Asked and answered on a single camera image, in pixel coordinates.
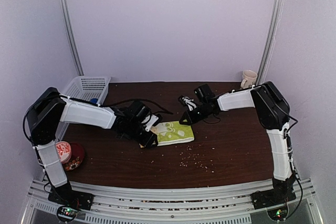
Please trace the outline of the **yellow green patterned towel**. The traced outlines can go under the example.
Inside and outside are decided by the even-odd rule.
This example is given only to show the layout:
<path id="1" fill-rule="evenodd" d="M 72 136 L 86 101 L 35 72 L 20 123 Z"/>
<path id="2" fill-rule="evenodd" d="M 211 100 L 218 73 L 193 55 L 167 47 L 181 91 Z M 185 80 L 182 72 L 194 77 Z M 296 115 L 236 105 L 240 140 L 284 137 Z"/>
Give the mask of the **yellow green patterned towel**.
<path id="1" fill-rule="evenodd" d="M 181 125 L 178 121 L 163 122 L 150 129 L 157 137 L 157 147 L 189 143 L 195 140 L 189 125 Z"/>

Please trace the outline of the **blue towel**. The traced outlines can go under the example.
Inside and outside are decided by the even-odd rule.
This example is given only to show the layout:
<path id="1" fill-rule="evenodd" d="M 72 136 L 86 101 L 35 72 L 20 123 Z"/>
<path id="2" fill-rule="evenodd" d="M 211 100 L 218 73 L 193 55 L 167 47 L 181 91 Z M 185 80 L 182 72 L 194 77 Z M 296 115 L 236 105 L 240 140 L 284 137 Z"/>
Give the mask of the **blue towel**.
<path id="1" fill-rule="evenodd" d="M 90 100 L 91 103 L 97 104 L 98 103 L 98 99 L 97 98 L 92 98 Z"/>

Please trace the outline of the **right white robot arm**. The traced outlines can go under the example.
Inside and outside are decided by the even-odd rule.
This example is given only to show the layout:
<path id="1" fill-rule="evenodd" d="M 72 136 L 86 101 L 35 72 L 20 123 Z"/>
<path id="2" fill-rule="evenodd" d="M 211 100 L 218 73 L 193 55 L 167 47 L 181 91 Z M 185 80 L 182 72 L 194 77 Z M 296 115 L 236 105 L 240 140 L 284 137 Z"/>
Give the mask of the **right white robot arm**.
<path id="1" fill-rule="evenodd" d="M 259 122 L 270 140 L 274 172 L 273 188 L 266 193 L 255 193 L 254 197 L 269 198 L 274 204 L 289 198 L 290 188 L 295 181 L 289 136 L 290 107 L 276 86 L 268 81 L 258 86 L 215 95 L 209 85 L 204 84 L 196 88 L 194 93 L 198 103 L 187 96 L 178 98 L 179 103 L 187 107 L 179 120 L 180 124 L 193 125 L 210 115 L 235 109 L 256 110 Z"/>

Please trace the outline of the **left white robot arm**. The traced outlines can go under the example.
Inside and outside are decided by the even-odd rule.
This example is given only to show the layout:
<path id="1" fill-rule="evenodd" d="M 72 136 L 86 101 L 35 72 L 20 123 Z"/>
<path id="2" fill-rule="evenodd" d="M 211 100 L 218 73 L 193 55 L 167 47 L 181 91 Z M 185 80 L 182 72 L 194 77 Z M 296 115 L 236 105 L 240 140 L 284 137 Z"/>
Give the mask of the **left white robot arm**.
<path id="1" fill-rule="evenodd" d="M 154 113 L 143 100 L 131 99 L 128 106 L 99 104 L 62 94 L 50 87 L 27 108 L 22 130 L 45 170 L 51 195 L 64 205 L 71 205 L 79 196 L 57 153 L 57 143 L 65 140 L 64 136 L 58 136 L 60 127 L 65 127 L 66 132 L 74 126 L 96 127 L 151 148 L 158 144 L 151 130 L 161 121 L 162 116 Z"/>

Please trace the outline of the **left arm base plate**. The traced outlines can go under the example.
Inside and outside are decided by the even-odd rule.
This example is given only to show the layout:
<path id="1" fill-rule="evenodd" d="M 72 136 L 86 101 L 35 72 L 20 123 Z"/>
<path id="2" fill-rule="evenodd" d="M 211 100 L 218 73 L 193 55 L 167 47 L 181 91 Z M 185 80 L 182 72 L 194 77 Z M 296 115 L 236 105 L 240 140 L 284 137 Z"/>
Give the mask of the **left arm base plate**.
<path id="1" fill-rule="evenodd" d="M 52 189 L 48 200 L 60 205 L 69 206 L 73 209 L 90 210 L 94 195 L 72 189 Z"/>

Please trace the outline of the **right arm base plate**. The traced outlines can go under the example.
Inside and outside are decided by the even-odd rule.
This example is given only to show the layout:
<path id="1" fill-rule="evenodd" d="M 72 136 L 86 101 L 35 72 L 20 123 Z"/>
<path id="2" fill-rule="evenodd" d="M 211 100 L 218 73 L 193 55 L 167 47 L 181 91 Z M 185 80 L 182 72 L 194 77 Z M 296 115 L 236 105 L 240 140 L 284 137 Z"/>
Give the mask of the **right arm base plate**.
<path id="1" fill-rule="evenodd" d="M 296 194 L 292 190 L 284 195 L 278 195 L 275 189 L 270 189 L 254 192 L 250 196 L 254 209 L 273 207 L 296 199 Z"/>

